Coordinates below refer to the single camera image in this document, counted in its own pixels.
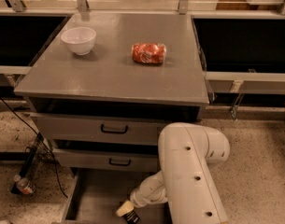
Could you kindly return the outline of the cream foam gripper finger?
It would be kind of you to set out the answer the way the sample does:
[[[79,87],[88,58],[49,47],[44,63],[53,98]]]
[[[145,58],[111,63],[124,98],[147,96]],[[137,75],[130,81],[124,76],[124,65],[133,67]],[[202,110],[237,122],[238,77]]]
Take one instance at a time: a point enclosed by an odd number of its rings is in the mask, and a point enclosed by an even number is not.
[[[126,213],[134,211],[134,205],[130,201],[125,201],[116,211],[118,217],[122,217]]]

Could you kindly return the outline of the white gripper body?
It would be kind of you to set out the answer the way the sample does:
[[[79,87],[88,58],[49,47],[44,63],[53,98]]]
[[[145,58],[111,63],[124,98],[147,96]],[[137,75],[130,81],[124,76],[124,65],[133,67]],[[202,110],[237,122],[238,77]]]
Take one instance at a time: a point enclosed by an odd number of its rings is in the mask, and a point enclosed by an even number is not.
[[[146,205],[166,203],[166,191],[164,187],[159,187],[157,189],[139,187],[131,192],[130,201],[134,207],[137,208],[142,208]]]

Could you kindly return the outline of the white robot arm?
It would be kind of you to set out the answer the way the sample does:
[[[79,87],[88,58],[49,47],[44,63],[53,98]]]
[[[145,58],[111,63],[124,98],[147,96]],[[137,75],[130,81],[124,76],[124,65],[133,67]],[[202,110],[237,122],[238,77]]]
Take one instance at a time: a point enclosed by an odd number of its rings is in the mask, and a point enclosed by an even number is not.
[[[158,153],[161,170],[144,179],[116,215],[136,224],[137,208],[167,203],[172,224],[228,224],[209,171],[228,159],[227,137],[207,126],[172,123],[159,135]]]

